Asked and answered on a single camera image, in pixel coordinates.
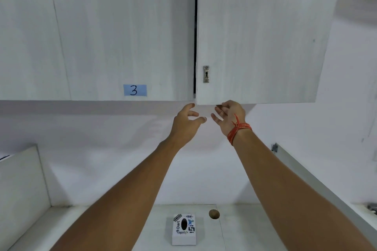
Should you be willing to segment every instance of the white box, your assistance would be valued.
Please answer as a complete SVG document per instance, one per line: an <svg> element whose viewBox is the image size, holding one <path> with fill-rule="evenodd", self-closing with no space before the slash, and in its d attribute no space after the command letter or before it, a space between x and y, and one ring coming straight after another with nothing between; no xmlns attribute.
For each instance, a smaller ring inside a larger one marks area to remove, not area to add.
<svg viewBox="0 0 377 251"><path fill-rule="evenodd" d="M196 245L195 215L178 214L173 219L172 245Z"/></svg>

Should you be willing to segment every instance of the number label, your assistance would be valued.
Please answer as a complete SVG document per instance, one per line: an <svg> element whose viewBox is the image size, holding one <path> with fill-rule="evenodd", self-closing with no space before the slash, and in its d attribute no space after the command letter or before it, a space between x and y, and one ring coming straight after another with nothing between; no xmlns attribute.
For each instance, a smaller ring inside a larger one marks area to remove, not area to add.
<svg viewBox="0 0 377 251"><path fill-rule="evenodd" d="M147 96L147 85L123 85L124 96Z"/></svg>

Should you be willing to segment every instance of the number 3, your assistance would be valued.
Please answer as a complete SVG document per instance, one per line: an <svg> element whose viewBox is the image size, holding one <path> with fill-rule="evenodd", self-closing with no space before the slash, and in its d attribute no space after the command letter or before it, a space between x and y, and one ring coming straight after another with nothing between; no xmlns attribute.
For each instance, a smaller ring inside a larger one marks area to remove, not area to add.
<svg viewBox="0 0 377 251"><path fill-rule="evenodd" d="M136 90L137 86L135 86L135 85L132 85L131 87L133 87L133 86L134 86L135 88L134 88L134 90L133 90L133 91L131 91L131 92L135 92L135 93L134 93L134 94L130 94L130 95L136 95L136 94L138 93L138 91Z"/></svg>

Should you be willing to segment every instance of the white cabinet door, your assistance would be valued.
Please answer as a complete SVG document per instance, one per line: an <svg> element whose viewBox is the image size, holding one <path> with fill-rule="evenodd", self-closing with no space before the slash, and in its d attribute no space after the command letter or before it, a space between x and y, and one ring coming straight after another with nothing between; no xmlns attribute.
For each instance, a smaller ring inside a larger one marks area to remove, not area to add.
<svg viewBox="0 0 377 251"><path fill-rule="evenodd" d="M52 0L0 0L0 99L70 99Z"/></svg>
<svg viewBox="0 0 377 251"><path fill-rule="evenodd" d="M198 0L197 103L314 102L335 3Z"/></svg>
<svg viewBox="0 0 377 251"><path fill-rule="evenodd" d="M73 100L193 99L195 0L54 1Z"/></svg>

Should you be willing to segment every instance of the red thread bracelet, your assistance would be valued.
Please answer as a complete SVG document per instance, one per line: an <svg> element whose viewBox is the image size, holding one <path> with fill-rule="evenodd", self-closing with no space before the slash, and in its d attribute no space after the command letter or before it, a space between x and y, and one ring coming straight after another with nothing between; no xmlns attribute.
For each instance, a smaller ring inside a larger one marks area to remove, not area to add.
<svg viewBox="0 0 377 251"><path fill-rule="evenodd" d="M232 130L230 130L230 132L229 132L229 134L227 136L227 138L228 138L228 140L229 140L229 142L230 142L230 144L232 146L233 146L234 137L236 136L238 130L247 128L247 129L250 129L252 131L252 127L249 124L247 124L247 123L240 123L237 115L234 115L234 116L236 117L237 122L234 123L232 121L232 123L234 125L234 128Z"/></svg>

